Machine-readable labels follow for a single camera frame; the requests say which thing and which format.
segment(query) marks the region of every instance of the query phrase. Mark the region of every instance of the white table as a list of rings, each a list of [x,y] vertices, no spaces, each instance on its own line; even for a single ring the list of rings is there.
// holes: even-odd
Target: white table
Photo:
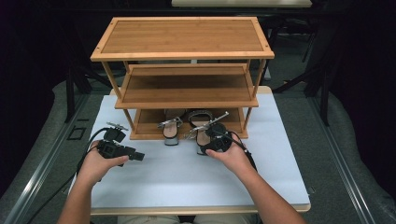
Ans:
[[[310,0],[172,0],[173,7],[311,7]]]
[[[310,201],[273,94],[260,87],[260,107],[254,108],[244,143],[258,172],[297,211],[310,209]],[[128,127],[122,110],[114,109],[117,96],[105,96],[92,133],[109,127],[108,121]],[[128,161],[112,168],[92,191],[92,215],[197,215],[257,212],[248,192],[227,168],[196,154],[193,140],[167,147],[163,140],[121,142],[145,153],[143,161]]]

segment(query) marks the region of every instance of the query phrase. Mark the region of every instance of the wooden shelf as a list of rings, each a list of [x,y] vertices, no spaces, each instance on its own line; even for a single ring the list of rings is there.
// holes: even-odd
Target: wooden shelf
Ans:
[[[205,108],[229,130],[248,138],[251,109],[258,107],[259,81],[267,59],[275,57],[256,17],[115,17],[92,53],[101,62],[131,128],[131,139],[163,139],[157,124],[163,110]],[[260,60],[252,83],[249,66]],[[174,60],[241,60],[245,63],[165,63]],[[157,61],[164,64],[129,64]],[[109,62],[123,62],[122,86]],[[136,109],[131,118],[128,109]],[[190,129],[186,123],[179,137]]]
[[[134,64],[129,68],[117,109],[259,106],[245,63]]]
[[[247,130],[243,129],[245,116],[242,108],[217,108],[210,109],[215,118],[224,114],[230,114],[221,120],[228,130],[238,133],[241,138],[248,138]],[[135,128],[131,132],[130,139],[163,139],[163,130],[157,128],[157,124],[165,119],[163,109],[137,109],[134,117]],[[183,125],[178,128],[178,138],[183,139],[183,134],[192,127],[187,118],[183,118]]]

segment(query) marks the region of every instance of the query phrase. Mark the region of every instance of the bamboo shelf top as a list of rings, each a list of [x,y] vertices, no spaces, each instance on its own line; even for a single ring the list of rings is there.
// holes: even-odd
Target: bamboo shelf top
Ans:
[[[93,62],[273,59],[256,17],[116,17]]]

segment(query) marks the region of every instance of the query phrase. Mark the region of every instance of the controller cable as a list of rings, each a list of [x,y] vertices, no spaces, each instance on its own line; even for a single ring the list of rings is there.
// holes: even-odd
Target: controller cable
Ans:
[[[238,135],[237,133],[232,132],[232,131],[227,131],[227,132],[229,132],[229,133],[235,134],[235,136],[238,138],[239,142],[238,142],[238,141],[235,141],[235,140],[234,140],[233,138],[231,138],[230,136],[227,136],[227,134],[219,133],[219,132],[214,131],[214,130],[213,130],[213,132],[214,132],[214,133],[218,133],[218,134],[220,134],[220,135],[223,136],[223,137],[226,137],[227,139],[233,141],[233,142],[236,143],[239,147],[241,147],[242,150],[244,150],[245,155],[247,156],[247,159],[250,161],[251,166],[253,166],[253,168],[257,171],[256,163],[254,162],[253,157],[251,156],[251,153],[248,151],[248,149],[247,149],[247,148],[245,147],[245,145],[242,143],[242,139],[239,137],[239,135]]]
[[[84,159],[85,159],[85,157],[86,157],[86,155],[94,148],[94,147],[92,147],[92,148],[90,148],[90,149],[88,149],[87,151],[85,151],[85,148],[88,148],[88,146],[90,146],[91,145],[91,143],[92,143],[92,141],[93,141],[93,139],[96,137],[96,135],[98,135],[99,133],[101,133],[101,132],[103,132],[103,131],[107,131],[109,128],[103,128],[103,129],[101,129],[101,130],[99,130],[99,131],[97,131],[96,133],[94,133],[93,134],[93,136],[90,138],[90,140],[88,141],[88,143],[85,145],[85,147],[84,147],[84,153],[83,153],[83,155],[82,155],[82,158],[81,158],[81,160],[78,162],[78,168],[77,168],[77,170],[76,170],[76,172],[75,173],[73,173],[38,209],[37,209],[37,211],[35,211],[35,213],[32,215],[32,217],[29,219],[29,221],[27,222],[27,224],[30,224],[30,223],[32,223],[32,221],[33,221],[33,219],[35,219],[35,217],[41,212],[41,210],[59,193],[59,191],[61,191],[63,188],[64,188],[64,186],[66,186],[67,185],[67,183],[69,183],[70,182],[70,180],[72,180],[73,179],[73,177],[75,176],[75,175],[77,175],[78,174],[78,171],[79,171],[79,168],[81,167],[81,164],[84,162]]]

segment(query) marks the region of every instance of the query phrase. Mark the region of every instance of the person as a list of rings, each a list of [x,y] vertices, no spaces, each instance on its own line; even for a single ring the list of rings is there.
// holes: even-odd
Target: person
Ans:
[[[92,143],[92,150],[86,156],[64,204],[58,223],[90,223],[91,193],[93,186],[102,179],[107,171],[128,161],[128,156],[104,159],[97,151],[97,141]],[[223,164],[233,172],[247,189],[255,203],[263,223],[305,223],[301,215],[287,203],[253,168],[244,150],[232,143],[226,152],[211,149],[206,154]],[[254,216],[245,215],[201,215],[193,223],[254,223]],[[177,217],[142,217],[125,216],[119,223],[178,223]]]

